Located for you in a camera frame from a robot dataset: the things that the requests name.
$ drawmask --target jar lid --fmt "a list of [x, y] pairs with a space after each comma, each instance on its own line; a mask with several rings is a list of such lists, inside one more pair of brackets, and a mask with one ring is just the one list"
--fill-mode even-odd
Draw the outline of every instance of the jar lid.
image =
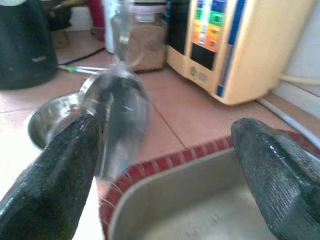
[[135, 14], [160, 14], [166, 10], [163, 4], [157, 5], [134, 5], [132, 12]]

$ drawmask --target white bottle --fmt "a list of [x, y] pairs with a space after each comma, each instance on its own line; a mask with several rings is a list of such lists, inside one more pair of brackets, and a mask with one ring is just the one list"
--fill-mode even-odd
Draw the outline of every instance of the white bottle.
[[111, 27], [111, 18], [116, 14], [117, 0], [103, 0], [104, 6], [104, 22], [105, 22], [105, 49], [113, 54], [115, 52], [114, 48], [114, 38]]

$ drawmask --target tile grout line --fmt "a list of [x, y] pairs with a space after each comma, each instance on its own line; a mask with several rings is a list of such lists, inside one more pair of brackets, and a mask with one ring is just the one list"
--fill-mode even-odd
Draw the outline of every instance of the tile grout line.
[[158, 110], [158, 108], [155, 106], [155, 104], [150, 100], [151, 105], [154, 107], [154, 110], [161, 116], [161, 118], [163, 119], [163, 121], [165, 122], [165, 124], [170, 128], [170, 130], [173, 132], [173, 134], [175, 135], [175, 137], [178, 139], [178, 141], [182, 144], [182, 146], [186, 149], [186, 145], [184, 145], [184, 143], [181, 141], [181, 139], [178, 137], [178, 135], [176, 134], [176, 132], [173, 130], [173, 128], [169, 125], [169, 123], [166, 121], [166, 119], [164, 118], [164, 116], [162, 116], [162, 114], [160, 113], [160, 111]]

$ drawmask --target white tube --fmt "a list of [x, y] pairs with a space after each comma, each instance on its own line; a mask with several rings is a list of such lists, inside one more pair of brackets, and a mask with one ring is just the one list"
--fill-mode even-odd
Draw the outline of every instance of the white tube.
[[109, 68], [105, 67], [95, 67], [95, 66], [76, 66], [78, 69], [84, 69], [84, 70], [96, 70], [96, 71], [103, 71], [108, 70]]
[[79, 69], [75, 66], [58, 65], [58, 68], [63, 69], [63, 70], [67, 70], [70, 73], [78, 72], [78, 73], [85, 73], [85, 74], [99, 74], [99, 72]]
[[308, 130], [305, 126], [301, 125], [299, 122], [294, 120], [284, 111], [281, 111], [276, 106], [272, 105], [265, 99], [257, 100], [261, 105], [265, 106], [267, 109], [275, 113], [281, 119], [283, 119], [286, 123], [292, 126], [294, 129], [298, 130], [302, 135], [304, 135], [310, 142], [312, 142], [318, 149], [320, 149], [320, 139], [316, 135], [314, 135], [310, 130]]
[[320, 78], [305, 78], [305, 77], [290, 76], [290, 75], [282, 74], [279, 76], [279, 79], [286, 81], [288, 83], [320, 86]]

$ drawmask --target electric kettle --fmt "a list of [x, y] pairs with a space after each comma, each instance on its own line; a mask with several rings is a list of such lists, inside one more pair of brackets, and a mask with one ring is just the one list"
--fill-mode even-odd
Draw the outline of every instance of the electric kettle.
[[49, 81], [57, 58], [39, 0], [0, 0], [0, 89]]

